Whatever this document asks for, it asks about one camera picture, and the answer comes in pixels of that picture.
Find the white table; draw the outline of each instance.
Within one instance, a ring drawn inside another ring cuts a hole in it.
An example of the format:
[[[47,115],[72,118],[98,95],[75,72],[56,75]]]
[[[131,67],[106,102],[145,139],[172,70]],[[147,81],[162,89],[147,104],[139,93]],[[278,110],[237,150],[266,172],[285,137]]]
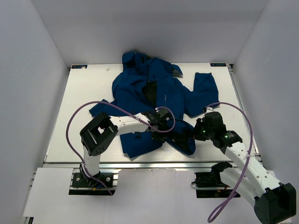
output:
[[[211,67],[209,63],[177,63],[177,65],[180,66],[184,74],[180,81],[191,91],[193,90],[196,72],[211,72],[219,90],[219,100],[239,105],[227,67]],[[65,139],[67,122],[74,111],[86,102],[102,99],[112,101],[112,82],[121,72],[122,64],[88,65],[86,69],[71,69],[45,162],[80,162],[80,159],[72,152]],[[92,117],[88,110],[92,106],[82,109],[75,117],[70,128],[70,140],[81,154],[83,154],[83,148],[79,132],[91,120]],[[236,131],[243,138],[245,144],[248,145],[249,135],[241,113],[227,105],[221,105],[215,110],[223,116],[227,129]],[[196,119],[184,115],[184,120],[193,126]],[[184,155],[169,144],[164,143],[161,148],[151,153],[130,159],[122,152],[119,137],[113,140],[107,151],[101,156],[101,162],[103,163],[217,161],[229,161],[229,159],[209,141],[196,141],[196,152],[191,156]]]

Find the purple cable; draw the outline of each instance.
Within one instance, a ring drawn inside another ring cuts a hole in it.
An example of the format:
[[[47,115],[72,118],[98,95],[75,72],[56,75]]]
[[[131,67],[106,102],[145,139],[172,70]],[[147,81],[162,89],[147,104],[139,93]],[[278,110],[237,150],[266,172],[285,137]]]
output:
[[[92,178],[93,180],[95,180],[95,181],[97,181],[97,182],[103,184],[103,186],[106,188],[106,190],[109,192],[109,194],[113,195],[112,192],[109,190],[109,188],[103,183],[103,181],[101,181],[101,180],[99,180],[99,179],[97,179],[97,178],[94,178],[93,176],[90,175],[90,173],[88,172],[88,170],[85,168],[85,161],[84,161],[83,157],[76,151],[76,149],[74,148],[74,146],[71,144],[71,142],[70,142],[70,138],[69,138],[69,130],[70,130],[71,122],[73,121],[73,119],[74,119],[74,117],[76,116],[76,114],[77,114],[83,107],[86,107],[87,105],[90,105],[90,104],[97,104],[97,103],[98,103],[98,104],[105,104],[105,105],[114,107],[115,109],[117,109],[117,110],[119,110],[119,111],[121,111],[121,112],[127,114],[128,116],[130,116],[130,117],[132,117],[132,118],[138,120],[139,122],[141,122],[141,123],[147,125],[148,127],[150,127],[151,129],[153,129],[154,131],[156,131],[156,132],[160,132],[160,133],[167,133],[167,132],[170,132],[170,131],[174,128],[174,126],[176,125],[176,120],[175,120],[175,117],[174,117],[173,112],[172,112],[169,108],[167,108],[167,107],[165,107],[165,106],[159,106],[159,107],[157,107],[156,109],[165,108],[166,110],[168,110],[169,113],[171,114],[172,118],[173,118],[173,125],[172,125],[171,129],[166,130],[166,131],[160,131],[160,130],[156,129],[155,127],[153,127],[152,125],[150,125],[149,123],[147,123],[146,121],[139,119],[139,118],[136,117],[135,115],[133,115],[133,114],[131,114],[131,113],[129,113],[129,112],[127,112],[127,111],[121,109],[120,107],[115,106],[115,105],[110,104],[110,103],[107,103],[107,102],[103,102],[103,101],[91,101],[91,102],[88,102],[88,103],[83,104],[82,106],[80,106],[80,107],[73,113],[73,115],[71,116],[69,122],[67,123],[66,131],[65,131],[65,137],[66,137],[67,144],[69,144],[69,146],[70,146],[70,148],[73,150],[73,152],[74,152],[74,153],[80,158],[80,160],[82,161],[82,164],[83,164],[82,167],[83,167],[85,173],[86,173],[90,178]]]
[[[226,104],[226,105],[229,105],[229,106],[232,106],[233,108],[237,109],[238,111],[240,111],[243,116],[245,117],[245,119],[247,120],[247,123],[249,125],[249,130],[250,130],[250,144],[249,144],[249,149],[248,149],[248,154],[250,155],[251,153],[251,149],[252,149],[252,144],[253,144],[253,132],[252,132],[252,126],[251,126],[251,123],[249,121],[249,118],[246,116],[245,112],[242,111],[240,108],[236,107],[235,105],[233,104],[230,104],[230,103],[225,103],[225,102],[219,102],[219,103],[213,103],[213,104],[209,104],[207,107],[211,107],[211,106],[215,106],[215,105],[219,105],[219,104]],[[234,198],[237,194],[236,190],[237,188],[239,187],[244,175],[245,175],[245,171],[247,169],[247,166],[249,164],[249,160],[250,160],[250,157],[247,157],[246,159],[246,162],[245,162],[245,165],[244,165],[244,168],[243,168],[243,171],[241,173],[241,176],[239,178],[239,180],[237,181],[237,184],[235,185],[234,189],[232,190],[232,192],[230,193],[230,195],[228,196],[228,198],[222,202],[220,205],[218,205],[210,214],[209,218],[207,219],[207,222],[208,223],[211,223],[213,222],[218,216],[219,214],[224,210],[225,206],[228,204],[228,202]]]

